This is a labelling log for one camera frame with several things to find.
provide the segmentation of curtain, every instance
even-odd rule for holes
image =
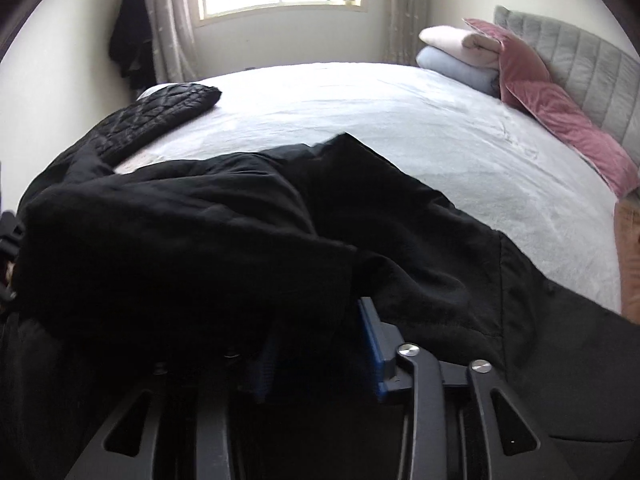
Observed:
[[[385,61],[416,65],[420,51],[418,34],[427,27],[429,0],[391,0],[391,22]]]
[[[145,0],[145,3],[158,83],[197,80],[196,48],[187,0]]]

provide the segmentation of window sill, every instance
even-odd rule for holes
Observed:
[[[367,9],[361,3],[357,4],[339,4],[327,3],[318,4],[311,3],[295,3],[295,4],[267,4],[261,6],[246,7],[244,9],[230,10],[229,12],[221,12],[213,16],[207,16],[204,19],[198,19],[193,23],[194,27],[204,27],[211,23],[224,22],[235,18],[244,18],[245,16],[253,16],[254,14],[265,14],[268,12],[276,12],[280,10],[354,10],[356,12],[367,12]]]

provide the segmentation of black quilted jacket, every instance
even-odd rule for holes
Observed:
[[[36,478],[64,476],[148,358],[251,352],[275,318],[321,351],[354,296],[441,360],[492,362],[578,478],[616,472],[640,433],[640,327],[348,134],[113,173],[219,95],[177,86],[115,114],[20,204],[0,427]]]

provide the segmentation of white bed sheet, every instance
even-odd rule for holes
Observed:
[[[435,72],[385,64],[281,66],[202,83],[222,90],[216,107],[117,171],[349,132],[503,231],[549,278],[620,312],[615,195],[571,148],[499,100]]]

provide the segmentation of pink pillow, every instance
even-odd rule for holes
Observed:
[[[594,126],[558,85],[514,81],[508,83],[508,88],[540,124],[588,158],[617,197],[640,186],[638,168],[622,146]]]
[[[465,20],[465,23],[475,30],[484,32],[490,38],[500,41],[502,44],[502,52],[498,60],[500,65],[500,99],[513,108],[525,111],[520,101],[509,91],[508,83],[521,80],[551,82],[549,70],[546,69],[540,56],[528,44],[505,28],[474,18]]]

